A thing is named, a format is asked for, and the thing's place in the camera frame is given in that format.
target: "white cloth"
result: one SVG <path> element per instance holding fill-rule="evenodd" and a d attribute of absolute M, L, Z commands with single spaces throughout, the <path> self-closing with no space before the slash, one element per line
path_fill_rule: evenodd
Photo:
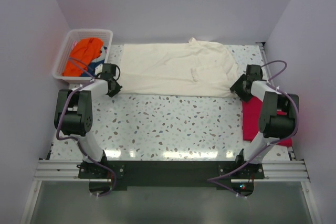
<path fill-rule="evenodd" d="M 238 65 L 216 42 L 192 38 L 184 44 L 126 44 L 120 93 L 228 97 Z"/>

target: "gray wall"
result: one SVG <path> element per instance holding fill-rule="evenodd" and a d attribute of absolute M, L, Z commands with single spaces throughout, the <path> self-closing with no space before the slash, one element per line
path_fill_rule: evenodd
<path fill-rule="evenodd" d="M 50 76 L 68 25 L 56 0 L 0 0 L 0 223 L 18 223 L 51 144 L 61 85 Z"/>
<path fill-rule="evenodd" d="M 289 0 L 57 0 L 70 28 L 107 28 L 114 42 L 266 41 Z"/>
<path fill-rule="evenodd" d="M 336 0 L 291 0 L 266 43 L 268 60 L 289 65 L 280 87 L 300 96 L 295 151 L 305 158 L 324 223 L 336 219 L 335 17 Z"/>

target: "plastic basket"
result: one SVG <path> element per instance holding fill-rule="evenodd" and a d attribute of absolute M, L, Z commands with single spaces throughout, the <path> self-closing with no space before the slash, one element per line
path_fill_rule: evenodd
<path fill-rule="evenodd" d="M 99 38 L 104 42 L 104 46 L 107 47 L 106 58 L 104 62 L 107 62 L 111 49 L 113 32 L 104 29 L 74 29 L 68 32 L 67 37 L 63 41 L 61 49 L 58 53 L 54 68 L 52 70 L 52 75 L 54 78 L 65 80 L 69 83 L 83 83 L 91 79 L 90 77 L 71 77 L 62 75 L 68 62 L 73 43 L 75 41 L 78 42 L 81 39 L 91 37 Z"/>

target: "purple cable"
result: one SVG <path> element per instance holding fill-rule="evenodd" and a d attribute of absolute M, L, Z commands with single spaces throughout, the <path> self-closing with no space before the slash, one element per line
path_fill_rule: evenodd
<path fill-rule="evenodd" d="M 93 71 L 93 68 L 88 66 L 87 64 L 85 64 L 84 62 L 82 62 L 81 60 L 75 59 L 75 58 L 69 58 L 69 61 L 74 64 L 77 68 L 79 68 L 80 70 L 82 70 L 84 73 L 86 73 L 89 77 L 91 78 L 95 78 L 92 74 L 90 74 L 87 70 L 85 70 L 84 68 L 82 68 L 81 66 L 79 66 L 77 63 L 74 62 L 78 61 L 79 63 L 82 63 L 83 65 L 85 65 L 88 69 L 91 69 Z"/>
<path fill-rule="evenodd" d="M 227 187 L 227 186 L 225 186 L 225 185 L 219 183 L 219 182 L 216 181 L 216 180 L 226 178 L 226 177 L 228 177 L 228 176 L 230 176 L 230 175 L 232 175 L 232 174 L 235 174 L 236 172 L 240 171 L 240 170 L 243 169 L 245 166 L 247 166 L 250 162 L 252 162 L 252 160 L 254 160 L 260 153 L 262 153 L 264 150 L 266 150 L 269 146 L 274 145 L 274 144 L 278 144 L 278 143 L 282 142 L 283 140 L 286 140 L 286 139 L 288 139 L 288 138 L 293 137 L 293 136 L 296 134 L 296 132 L 298 131 L 298 127 L 299 127 L 299 110 L 298 110 L 298 108 L 297 108 L 297 106 L 296 106 L 294 100 L 293 100 L 288 94 L 286 94 L 285 92 L 283 92 L 283 91 L 281 91 L 281 90 L 275 88 L 275 87 L 272 86 L 270 83 L 268 83 L 271 79 L 273 79 L 274 77 L 276 77 L 276 76 L 278 76 L 280 73 L 282 73 L 282 72 L 286 69 L 286 67 L 287 67 L 287 63 L 286 63 L 285 61 L 282 61 L 282 60 L 271 61 L 271 62 L 269 62 L 269 63 L 263 65 L 262 67 L 264 67 L 264 66 L 266 66 L 266 65 L 268 65 L 268 64 L 274 63 L 274 62 L 282 62 L 282 63 L 285 64 L 285 67 L 284 67 L 280 72 L 278 72 L 276 75 L 272 76 L 272 77 L 267 81 L 267 86 L 269 86 L 269 87 L 272 88 L 273 90 L 278 91 L 279 93 L 281 93 L 281 94 L 283 94 L 284 96 L 286 96 L 286 98 L 287 98 L 287 99 L 290 101 L 290 103 L 292 104 L 292 106 L 293 106 L 293 108 L 294 108 L 294 110 L 295 110 L 295 114 L 296 114 L 296 123 L 295 123 L 295 128 L 294 128 L 293 132 L 292 132 L 289 136 L 284 137 L 284 138 L 279 139 L 279 140 L 275 140 L 275 141 L 271 142 L 270 145 L 267 145 L 267 146 L 263 147 L 258 153 L 256 153 L 254 156 L 252 156 L 247 162 L 245 162 L 244 164 L 242 164 L 240 167 L 234 169 L 233 171 L 231 171 L 231 172 L 229 172 L 229 173 L 227 173 L 227 174 L 218 176 L 218 177 L 209 178 L 209 179 L 207 180 L 208 182 L 213 183 L 213 184 L 216 184 L 216 185 L 219 185 L 219 186 L 222 186 L 222 187 L 224 187 L 225 189 L 228 189 L 228 190 L 232 191 L 233 193 L 235 193 L 235 194 L 237 194 L 237 195 L 239 195 L 239 196 L 241 196 L 241 197 L 243 197 L 242 194 L 237 193 L 237 192 L 234 191 L 233 189 L 231 189 L 231 188 L 229 188 L 229 187 Z"/>
<path fill-rule="evenodd" d="M 67 140 L 67 139 L 75 140 L 75 142 L 77 143 L 78 148 L 79 148 L 80 152 L 82 152 L 83 156 L 86 156 L 91 162 L 93 162 L 94 164 L 98 165 L 99 167 L 101 167 L 101 168 L 103 168 L 103 169 L 109 171 L 111 174 L 113 174 L 113 178 L 114 178 L 114 180 L 113 180 L 112 188 L 111 188 L 108 192 L 106 192 L 106 193 L 98 194 L 98 197 L 101 197 L 101 196 L 105 196 L 105 195 L 107 195 L 107 194 L 110 194 L 110 193 L 114 190 L 115 186 L 117 185 L 117 176 L 116 176 L 115 172 L 114 172 L 112 169 L 108 168 L 107 166 L 104 166 L 104 165 L 102 165 L 102 164 L 99 164 L 99 163 L 98 163 L 97 161 L 95 161 L 93 158 L 91 158 L 90 156 L 88 156 L 88 154 L 83 150 L 83 148 L 82 148 L 82 146 L 81 146 L 81 144 L 80 144 L 78 138 L 76 138 L 76 137 L 74 137 L 74 136 L 66 136 L 66 137 L 60 137 L 60 136 L 59 136 L 60 129 L 61 129 L 61 126 L 62 126 L 62 124 L 63 124 L 64 116 L 65 116 L 65 113 L 66 113 L 66 111 L 67 111 L 67 109 L 68 109 L 68 105 L 69 105 L 69 103 L 70 103 L 71 97 L 72 97 L 77 91 L 79 91 L 79 90 L 81 90 L 82 88 L 84 88 L 84 87 L 90 85 L 91 83 L 92 83 L 92 82 L 89 81 L 89 82 L 83 84 L 82 87 L 79 87 L 79 88 L 73 90 L 73 91 L 70 93 L 70 95 L 68 96 L 68 99 L 66 100 L 66 102 L 65 102 L 65 104 L 64 104 L 64 108 L 63 108 L 62 113 L 61 113 L 61 116 L 60 116 L 60 118 L 59 118 L 59 122 L 58 122 L 58 126 L 57 126 L 57 131 L 56 131 L 56 139 L 57 139 L 57 140 L 60 140 L 60 141 L 61 141 L 61 140 Z"/>

